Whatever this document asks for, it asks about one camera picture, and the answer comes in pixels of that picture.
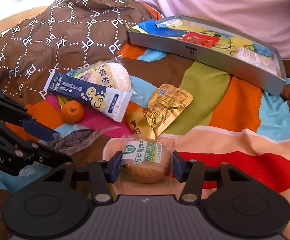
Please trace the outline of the dark dried fruit packet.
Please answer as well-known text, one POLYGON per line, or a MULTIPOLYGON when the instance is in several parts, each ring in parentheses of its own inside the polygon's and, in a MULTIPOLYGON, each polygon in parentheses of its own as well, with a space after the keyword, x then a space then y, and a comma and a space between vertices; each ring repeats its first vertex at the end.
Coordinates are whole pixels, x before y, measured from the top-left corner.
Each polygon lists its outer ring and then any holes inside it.
POLYGON ((48 142, 46 146, 66 155, 73 155, 92 145, 93 142, 105 132, 113 131, 118 128, 118 126, 112 126, 100 130, 78 129, 72 131, 65 137, 48 142))

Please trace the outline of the red dried tofu packet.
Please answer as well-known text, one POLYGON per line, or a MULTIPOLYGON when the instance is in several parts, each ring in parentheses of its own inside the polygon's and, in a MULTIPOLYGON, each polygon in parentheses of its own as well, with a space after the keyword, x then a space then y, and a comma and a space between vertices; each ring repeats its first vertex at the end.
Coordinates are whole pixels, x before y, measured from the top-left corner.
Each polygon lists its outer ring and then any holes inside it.
POLYGON ((193 43, 203 47, 211 47, 220 41, 218 37, 202 35, 195 32, 186 33, 182 38, 178 38, 178 40, 193 43))

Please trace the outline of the gold foil snack packet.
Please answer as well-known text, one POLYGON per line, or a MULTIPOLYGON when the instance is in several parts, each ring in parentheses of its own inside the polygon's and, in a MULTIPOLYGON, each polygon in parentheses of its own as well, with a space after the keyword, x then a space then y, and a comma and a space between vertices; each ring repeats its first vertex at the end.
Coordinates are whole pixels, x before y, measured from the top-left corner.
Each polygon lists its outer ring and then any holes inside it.
POLYGON ((160 85, 151 95, 147 109, 138 107, 125 113, 125 122, 132 133, 156 139, 190 105, 194 97, 171 84, 160 85))

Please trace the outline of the navy milk powder stick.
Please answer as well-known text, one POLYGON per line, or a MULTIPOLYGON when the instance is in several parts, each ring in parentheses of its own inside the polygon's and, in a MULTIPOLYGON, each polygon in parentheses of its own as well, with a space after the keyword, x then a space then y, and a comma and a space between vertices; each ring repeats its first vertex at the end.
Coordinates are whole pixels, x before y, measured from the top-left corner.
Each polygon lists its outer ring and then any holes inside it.
POLYGON ((132 96, 131 92, 75 79, 56 70, 50 73, 44 91, 90 105, 116 122, 123 120, 132 96))

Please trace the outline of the brown PF patterned cloth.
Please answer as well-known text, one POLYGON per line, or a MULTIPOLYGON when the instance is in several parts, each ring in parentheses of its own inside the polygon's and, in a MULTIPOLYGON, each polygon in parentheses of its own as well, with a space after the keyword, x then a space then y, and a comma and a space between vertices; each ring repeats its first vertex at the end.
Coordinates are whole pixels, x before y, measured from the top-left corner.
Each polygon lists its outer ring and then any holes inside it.
POLYGON ((0 91, 24 106, 39 103, 50 72, 114 58, 128 27, 151 19, 134 0, 55 0, 0 38, 0 91))

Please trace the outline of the grey cardboard tray box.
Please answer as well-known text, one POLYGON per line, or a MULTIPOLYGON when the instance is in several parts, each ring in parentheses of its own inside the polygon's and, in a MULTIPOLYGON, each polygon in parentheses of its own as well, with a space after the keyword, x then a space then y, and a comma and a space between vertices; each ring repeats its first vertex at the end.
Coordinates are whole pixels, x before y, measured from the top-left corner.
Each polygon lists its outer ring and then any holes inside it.
POLYGON ((223 70, 262 90, 280 96, 286 84, 286 72, 278 50, 255 37, 210 21, 175 15, 160 20, 148 20, 129 29, 131 44, 186 57, 223 70), (180 41, 189 32, 218 37, 217 44, 203 47, 180 41), (281 76, 275 76, 234 57, 240 48, 247 48, 270 57, 279 64, 281 76))

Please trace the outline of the white pink snack packet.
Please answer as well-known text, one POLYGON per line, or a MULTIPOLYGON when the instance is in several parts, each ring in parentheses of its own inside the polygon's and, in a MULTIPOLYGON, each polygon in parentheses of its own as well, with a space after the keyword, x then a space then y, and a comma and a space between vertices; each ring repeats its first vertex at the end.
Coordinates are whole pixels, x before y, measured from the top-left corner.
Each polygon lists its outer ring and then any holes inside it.
POLYGON ((234 57, 275 76, 281 76, 279 64, 270 57, 260 55, 247 48, 240 48, 234 57))

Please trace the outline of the green label biscuit packet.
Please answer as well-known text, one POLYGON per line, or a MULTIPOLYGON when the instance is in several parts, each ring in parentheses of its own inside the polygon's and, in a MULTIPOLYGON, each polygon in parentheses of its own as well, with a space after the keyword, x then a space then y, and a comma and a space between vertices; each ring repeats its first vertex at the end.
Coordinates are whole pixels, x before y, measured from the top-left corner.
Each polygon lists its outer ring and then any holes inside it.
POLYGON ((170 183, 174 140, 125 135, 121 138, 121 147, 122 181, 140 184, 170 183))

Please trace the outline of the small orange mandarin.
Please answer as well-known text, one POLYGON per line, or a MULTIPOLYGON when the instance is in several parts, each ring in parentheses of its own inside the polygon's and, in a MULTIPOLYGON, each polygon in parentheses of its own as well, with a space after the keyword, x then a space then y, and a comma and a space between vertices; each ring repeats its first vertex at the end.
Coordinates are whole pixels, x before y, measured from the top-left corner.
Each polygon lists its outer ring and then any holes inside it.
POLYGON ((75 100, 68 101, 61 109, 61 117, 68 124, 76 124, 84 117, 84 107, 75 100))

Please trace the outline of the rice cracker packet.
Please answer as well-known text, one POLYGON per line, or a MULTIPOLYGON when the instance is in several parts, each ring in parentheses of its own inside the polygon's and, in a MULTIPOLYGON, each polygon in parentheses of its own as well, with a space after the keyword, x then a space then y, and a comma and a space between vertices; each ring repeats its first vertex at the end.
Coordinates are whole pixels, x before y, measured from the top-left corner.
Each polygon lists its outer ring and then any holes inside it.
POLYGON ((125 68, 122 55, 107 61, 98 61, 84 68, 74 69, 66 73, 70 77, 89 83, 110 87, 137 95, 131 77, 125 68))

